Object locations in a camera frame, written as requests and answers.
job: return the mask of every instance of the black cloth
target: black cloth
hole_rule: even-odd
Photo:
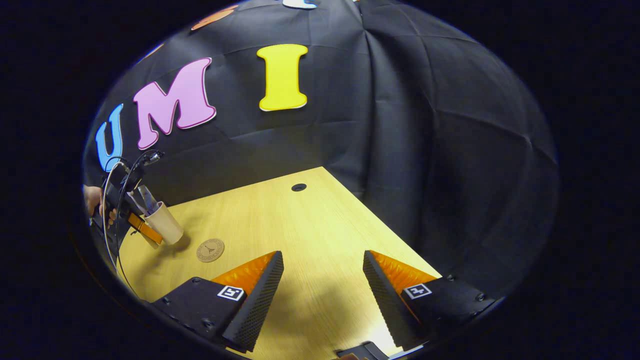
[[[159,131],[152,149],[166,156],[144,179],[157,199],[174,205],[324,166],[441,274],[505,295],[535,260],[556,207],[556,152],[536,101],[489,50],[418,9],[316,2],[310,11],[239,3],[164,41],[98,111],[85,183],[100,185],[105,174],[93,139],[111,111],[124,104],[123,156],[133,161],[135,93],[153,81],[166,92],[181,67],[210,57],[205,84],[217,114]],[[302,108],[259,109],[265,66],[256,52],[275,44],[308,47]]]

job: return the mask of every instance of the pink letter m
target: pink letter m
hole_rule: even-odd
[[[175,76],[168,94],[154,81],[133,97],[133,101],[138,103],[140,150],[158,141],[158,132],[151,129],[152,120],[165,135],[171,133],[173,114],[178,103],[180,117],[176,125],[179,129],[204,124],[216,116],[216,108],[209,105],[204,90],[204,70],[210,63],[211,58],[204,58],[185,65]]]

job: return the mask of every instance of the cork coaster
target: cork coaster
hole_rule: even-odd
[[[196,250],[196,256],[198,257],[198,260],[203,263],[210,263],[211,261],[218,259],[224,250],[225,243],[223,243],[222,240],[209,239],[200,244],[198,250]]]

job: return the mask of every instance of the wooden table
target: wooden table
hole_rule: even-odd
[[[294,192],[291,187],[307,188]],[[175,245],[153,249],[127,235],[122,265],[139,297],[155,301],[193,276],[212,279],[259,256],[281,250],[284,273],[250,359],[336,358],[336,350],[373,341],[393,344],[362,272],[374,250],[441,275],[371,213],[324,168],[313,168],[170,207],[184,228]],[[205,240],[225,243],[211,263],[196,257]]]

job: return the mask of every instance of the paper cup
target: paper cup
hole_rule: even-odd
[[[184,229],[178,224],[178,221],[171,215],[162,201],[159,201],[158,205],[159,209],[145,217],[145,220],[153,230],[162,235],[167,244],[173,245],[180,240],[182,234],[184,234]]]

